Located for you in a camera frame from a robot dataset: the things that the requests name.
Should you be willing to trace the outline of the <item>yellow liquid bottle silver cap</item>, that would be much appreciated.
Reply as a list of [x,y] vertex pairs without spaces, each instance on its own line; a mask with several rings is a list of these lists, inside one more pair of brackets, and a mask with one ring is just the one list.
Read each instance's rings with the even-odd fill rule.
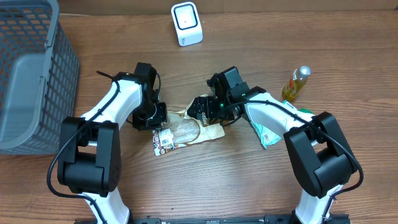
[[311,69],[307,65],[296,68],[288,83],[282,89],[282,98],[289,102],[295,101],[299,91],[305,86]]

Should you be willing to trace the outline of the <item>green lid white jar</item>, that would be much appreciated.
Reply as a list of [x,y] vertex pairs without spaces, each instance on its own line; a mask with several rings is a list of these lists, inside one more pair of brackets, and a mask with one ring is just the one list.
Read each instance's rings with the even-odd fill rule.
[[312,111],[310,111],[310,110],[308,110],[308,109],[305,109],[305,108],[301,108],[301,109],[299,109],[299,111],[301,111],[301,112],[303,112],[303,113],[310,113],[310,114],[313,114]]

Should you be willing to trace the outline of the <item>teal white tissue packet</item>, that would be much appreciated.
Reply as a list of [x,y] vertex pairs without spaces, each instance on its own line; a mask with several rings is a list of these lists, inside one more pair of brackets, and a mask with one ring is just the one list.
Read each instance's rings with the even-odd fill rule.
[[293,104],[289,103],[287,100],[284,100],[283,104],[288,106],[288,107],[290,107],[290,108],[292,108],[292,109],[294,109],[294,110],[297,109]]

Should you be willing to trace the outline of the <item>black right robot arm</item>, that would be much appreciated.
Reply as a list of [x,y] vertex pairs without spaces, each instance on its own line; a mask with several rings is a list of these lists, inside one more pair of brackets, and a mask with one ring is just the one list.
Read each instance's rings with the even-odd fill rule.
[[344,188],[351,175],[364,175],[332,114],[304,113],[277,101],[261,87],[250,88],[236,67],[214,74],[206,83],[213,95],[196,97],[187,110],[190,117],[223,126],[244,118],[285,141],[302,188],[300,201],[292,213],[268,214],[259,223],[350,223],[348,215],[332,214],[330,209],[337,195],[359,187]]

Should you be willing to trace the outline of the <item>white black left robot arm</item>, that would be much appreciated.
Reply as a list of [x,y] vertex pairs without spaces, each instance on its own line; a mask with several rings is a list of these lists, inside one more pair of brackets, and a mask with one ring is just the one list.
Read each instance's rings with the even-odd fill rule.
[[139,131],[158,130],[167,121],[167,106],[154,88],[160,76],[149,63],[139,62],[134,72],[119,72],[110,79],[111,89],[94,108],[62,121],[47,186],[56,196],[83,199],[94,213],[93,223],[132,223],[118,190],[119,130],[124,123]]

